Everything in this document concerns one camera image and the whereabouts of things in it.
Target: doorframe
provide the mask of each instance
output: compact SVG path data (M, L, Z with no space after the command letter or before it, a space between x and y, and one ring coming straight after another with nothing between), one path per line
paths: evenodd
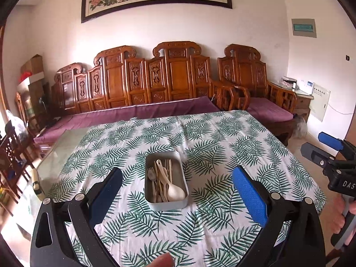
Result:
M1 105L0 105L0 113L2 119L5 123L8 122L8 116L6 114L6 109L10 109L8 106L8 98L6 97L5 92L5 84L4 84L4 72L2 70L2 50L4 44L4 35L5 35L5 25L0 27L0 98L1 98Z

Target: bolt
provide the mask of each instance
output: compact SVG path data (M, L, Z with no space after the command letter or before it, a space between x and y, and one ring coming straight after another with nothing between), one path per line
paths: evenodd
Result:
M313 200L311 198L305 198L304 201L308 204L311 205L313 203Z
M82 199L84 199L85 195L84 194L78 194L75 196L75 200L76 201L81 201Z
M44 204L44 205L48 205L48 204L50 203L50 201L51 201L50 198L45 198L45 199L43 200L43 204Z
M281 195L277 192L273 192L271 194L272 199L279 200L281 198Z

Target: plastic bag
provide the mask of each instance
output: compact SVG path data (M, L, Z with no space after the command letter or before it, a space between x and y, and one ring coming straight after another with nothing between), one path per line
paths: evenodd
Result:
M10 110L6 110L6 114L8 115L9 120L11 120L12 126L15 127L15 132L20 141L24 141L28 137L24 122L21 118L14 116Z
M297 138L306 137L307 136L307 124L305 123L303 116L297 115L294 119L295 119L297 125L293 131L292 136L297 137Z

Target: electrical panel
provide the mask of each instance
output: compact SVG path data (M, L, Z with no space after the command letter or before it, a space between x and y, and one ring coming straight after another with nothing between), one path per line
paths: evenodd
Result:
M318 120L323 121L329 103L330 91L318 84L314 84L313 96L314 99L309 106L310 113Z

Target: purple cushion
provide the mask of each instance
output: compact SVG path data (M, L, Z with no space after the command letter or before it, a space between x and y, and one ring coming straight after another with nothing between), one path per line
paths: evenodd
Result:
M293 119L293 114L266 98L251 97L247 111L260 123L275 123Z
M65 116L54 126L45 130L41 136L36 137L33 140L35 143L52 144L55 143L66 130L85 128L120 120L130 120L133 117L146 119L217 111L220 110L206 96L197 99L92 111Z

